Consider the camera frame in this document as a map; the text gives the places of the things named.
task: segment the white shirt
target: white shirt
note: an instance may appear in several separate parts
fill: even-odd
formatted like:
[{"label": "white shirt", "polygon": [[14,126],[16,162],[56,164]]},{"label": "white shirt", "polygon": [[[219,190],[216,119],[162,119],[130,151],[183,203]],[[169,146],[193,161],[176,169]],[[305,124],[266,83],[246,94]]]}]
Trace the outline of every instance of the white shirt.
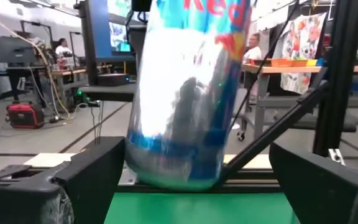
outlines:
[{"label": "white shirt", "polygon": [[71,50],[70,50],[68,47],[63,47],[63,46],[58,46],[58,47],[56,48],[56,51],[55,51],[55,53],[56,53],[57,55],[61,55],[61,54],[65,53],[65,52],[68,52],[68,53],[70,53],[70,54],[73,54],[73,52],[71,52]]},{"label": "white shirt", "polygon": [[244,62],[247,59],[260,60],[262,59],[262,51],[259,47],[254,47],[253,49],[248,50],[242,59]]}]

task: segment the green mat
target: green mat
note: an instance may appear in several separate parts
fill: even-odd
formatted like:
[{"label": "green mat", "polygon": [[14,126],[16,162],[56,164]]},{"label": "green mat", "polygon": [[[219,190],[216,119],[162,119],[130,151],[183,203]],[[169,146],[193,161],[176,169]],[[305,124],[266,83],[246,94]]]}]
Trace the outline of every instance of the green mat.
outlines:
[{"label": "green mat", "polygon": [[105,224],[291,224],[284,194],[116,193]]}]

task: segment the portable generator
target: portable generator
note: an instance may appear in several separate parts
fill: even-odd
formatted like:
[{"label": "portable generator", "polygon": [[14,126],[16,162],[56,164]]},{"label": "portable generator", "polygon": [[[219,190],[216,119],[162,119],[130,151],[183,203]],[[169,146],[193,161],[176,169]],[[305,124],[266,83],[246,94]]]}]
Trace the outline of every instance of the portable generator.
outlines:
[{"label": "portable generator", "polygon": [[32,102],[13,102],[6,110],[13,128],[37,129],[45,123],[42,107],[33,105]]}]

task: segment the floral fabric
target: floral fabric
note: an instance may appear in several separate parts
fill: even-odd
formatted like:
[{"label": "floral fabric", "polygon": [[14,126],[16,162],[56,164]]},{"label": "floral fabric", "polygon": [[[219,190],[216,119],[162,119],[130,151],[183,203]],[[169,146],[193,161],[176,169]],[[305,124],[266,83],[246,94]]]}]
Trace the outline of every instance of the floral fabric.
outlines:
[{"label": "floral fabric", "polygon": [[[283,58],[307,60],[316,57],[326,13],[300,16],[288,25],[290,31],[284,37]],[[287,91],[304,94],[310,84],[311,73],[283,73],[281,87]]]}]

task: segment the energy drink can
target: energy drink can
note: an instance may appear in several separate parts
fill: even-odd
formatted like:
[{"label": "energy drink can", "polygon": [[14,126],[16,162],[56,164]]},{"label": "energy drink can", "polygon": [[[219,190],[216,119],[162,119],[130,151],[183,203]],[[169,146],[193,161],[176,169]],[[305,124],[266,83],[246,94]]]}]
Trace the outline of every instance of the energy drink can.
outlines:
[{"label": "energy drink can", "polygon": [[127,134],[146,182],[203,190],[218,179],[252,0],[153,0]]}]

